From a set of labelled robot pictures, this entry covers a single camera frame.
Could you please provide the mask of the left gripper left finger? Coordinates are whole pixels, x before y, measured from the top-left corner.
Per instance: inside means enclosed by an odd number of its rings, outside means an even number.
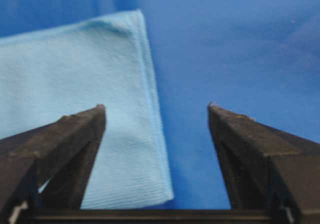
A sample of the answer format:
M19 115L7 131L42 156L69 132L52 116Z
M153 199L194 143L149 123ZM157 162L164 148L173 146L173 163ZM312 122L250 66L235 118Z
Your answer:
M106 130L99 104L0 141L0 221L14 223L14 209L81 207Z

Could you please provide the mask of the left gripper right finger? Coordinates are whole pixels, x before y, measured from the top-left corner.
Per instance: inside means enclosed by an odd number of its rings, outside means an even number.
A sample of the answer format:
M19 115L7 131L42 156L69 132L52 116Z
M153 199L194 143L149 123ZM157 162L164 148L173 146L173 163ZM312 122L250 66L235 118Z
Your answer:
M209 104L208 127L231 209L272 224L320 221L320 145Z

